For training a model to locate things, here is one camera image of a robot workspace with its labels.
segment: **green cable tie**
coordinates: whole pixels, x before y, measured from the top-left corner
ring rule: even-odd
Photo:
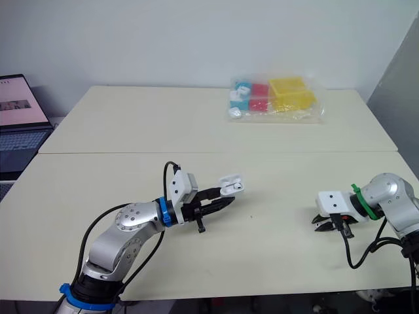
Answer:
[[[367,214],[373,220],[378,220],[379,218],[374,214],[373,210],[368,206],[367,202],[364,200],[364,197],[361,194],[361,189],[356,186],[356,184],[351,184],[351,187],[354,189],[356,196],[358,197],[359,202],[361,203],[362,207],[364,207]]]

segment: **yellow block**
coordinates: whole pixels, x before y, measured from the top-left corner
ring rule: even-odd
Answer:
[[[269,80],[269,98],[277,111],[307,109],[317,101],[301,77]]]

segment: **laptop screen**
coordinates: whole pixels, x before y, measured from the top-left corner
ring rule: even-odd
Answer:
[[[0,126],[48,122],[23,76],[0,78]]]

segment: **robotic arm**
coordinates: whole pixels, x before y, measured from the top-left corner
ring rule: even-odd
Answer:
[[[349,224],[378,220],[385,216],[400,239],[404,257],[412,256],[419,274],[419,200],[412,186],[393,173],[382,173],[354,193],[320,192],[316,199],[320,214],[312,224],[316,231],[338,229],[353,237]]]
[[[194,220],[199,232],[204,232],[202,217],[226,207],[234,200],[235,193],[244,190],[240,176],[233,175],[222,178],[220,187],[199,192],[194,175],[185,173],[175,163],[171,164],[175,173],[169,182],[172,200],[166,199],[165,190],[165,196],[157,200],[122,207],[114,223],[93,242],[79,278],[73,285],[64,284],[60,288],[65,299],[58,314],[111,311],[118,295],[136,275],[125,284],[122,282],[144,242],[167,227]],[[203,200],[211,202],[202,205]]]

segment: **cyan block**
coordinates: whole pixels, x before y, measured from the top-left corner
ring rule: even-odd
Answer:
[[[241,86],[251,89],[251,83],[249,82],[237,82],[235,89],[238,90],[238,88]]]
[[[240,110],[249,110],[249,100],[245,99],[243,101],[230,101],[230,108],[237,107]]]

